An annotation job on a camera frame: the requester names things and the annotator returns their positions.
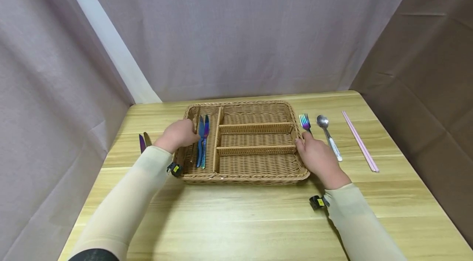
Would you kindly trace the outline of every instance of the gray curtain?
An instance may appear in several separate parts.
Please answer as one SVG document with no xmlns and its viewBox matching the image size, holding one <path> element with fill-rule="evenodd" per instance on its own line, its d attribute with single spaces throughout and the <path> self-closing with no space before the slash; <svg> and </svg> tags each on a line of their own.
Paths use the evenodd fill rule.
<svg viewBox="0 0 473 261">
<path fill-rule="evenodd" d="M 99 0 L 163 101 L 348 89 L 401 0 Z"/>
<path fill-rule="evenodd" d="M 56 260 L 131 99 L 75 0 L 0 5 L 0 260 Z"/>
</svg>

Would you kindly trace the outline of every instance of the iridescent knife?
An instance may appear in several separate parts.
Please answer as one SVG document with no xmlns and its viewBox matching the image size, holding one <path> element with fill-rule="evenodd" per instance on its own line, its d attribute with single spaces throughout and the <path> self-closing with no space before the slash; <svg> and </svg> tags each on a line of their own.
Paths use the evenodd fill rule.
<svg viewBox="0 0 473 261">
<path fill-rule="evenodd" d="M 205 128 L 204 128 L 204 120 L 202 119 L 202 116 L 200 116 L 200 119 L 199 119 L 199 136 L 200 136 L 200 140 L 199 140 L 199 149 L 198 149 L 198 158 L 197 158 L 197 165 L 196 167 L 200 167 L 200 164 L 202 162 L 202 142 L 204 140 L 204 133 L 205 133 Z"/>
<path fill-rule="evenodd" d="M 143 136 L 141 136 L 141 134 L 140 134 L 140 149 L 141 149 L 141 153 L 143 153 L 146 149 L 145 140 L 143 139 Z"/>
<path fill-rule="evenodd" d="M 203 141 L 203 154 L 202 154 L 202 164 L 201 168 L 205 169 L 205 154 L 207 152 L 207 137 L 209 136 L 210 124 L 209 116 L 205 115 L 205 130 L 204 130 L 204 141 Z"/>
</svg>

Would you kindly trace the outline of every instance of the curtain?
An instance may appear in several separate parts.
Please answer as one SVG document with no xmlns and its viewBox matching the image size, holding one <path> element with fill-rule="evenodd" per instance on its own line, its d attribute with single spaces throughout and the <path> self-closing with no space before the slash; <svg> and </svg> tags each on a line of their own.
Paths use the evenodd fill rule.
<svg viewBox="0 0 473 261">
<path fill-rule="evenodd" d="M 99 0 L 163 101 L 348 89 L 401 0 Z"/>
<path fill-rule="evenodd" d="M 0 3 L 0 259 L 55 260 L 131 99 L 75 0 Z"/>
<path fill-rule="evenodd" d="M 473 245 L 473 0 L 403 0 L 352 84 Z"/>
</svg>

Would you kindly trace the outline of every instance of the left hand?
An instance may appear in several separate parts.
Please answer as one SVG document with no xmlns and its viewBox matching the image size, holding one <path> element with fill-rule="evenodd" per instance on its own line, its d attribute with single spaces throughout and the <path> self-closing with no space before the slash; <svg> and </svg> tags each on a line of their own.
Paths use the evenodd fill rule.
<svg viewBox="0 0 473 261">
<path fill-rule="evenodd" d="M 192 145 L 199 139 L 200 136 L 194 133 L 194 123 L 190 119 L 185 119 L 170 124 L 153 145 L 174 153 L 179 147 Z"/>
</svg>

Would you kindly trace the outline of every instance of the wooden table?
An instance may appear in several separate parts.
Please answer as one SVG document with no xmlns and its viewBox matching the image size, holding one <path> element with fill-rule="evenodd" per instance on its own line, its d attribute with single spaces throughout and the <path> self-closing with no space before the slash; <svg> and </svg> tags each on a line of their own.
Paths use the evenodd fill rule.
<svg viewBox="0 0 473 261">
<path fill-rule="evenodd" d="M 287 100 L 296 114 L 330 119 L 341 166 L 409 260 L 473 260 L 473 253 L 363 98 L 354 91 L 232 99 Z M 132 106 L 59 260 L 66 260 L 100 202 L 140 155 L 138 133 L 156 139 L 194 102 Z M 380 173 L 372 173 L 341 111 L 345 110 Z M 312 131 L 325 141 L 321 129 Z M 184 185 L 170 177 L 150 204 L 128 260 L 346 260 L 324 211 L 308 199 L 314 181 L 290 186 Z"/>
</svg>

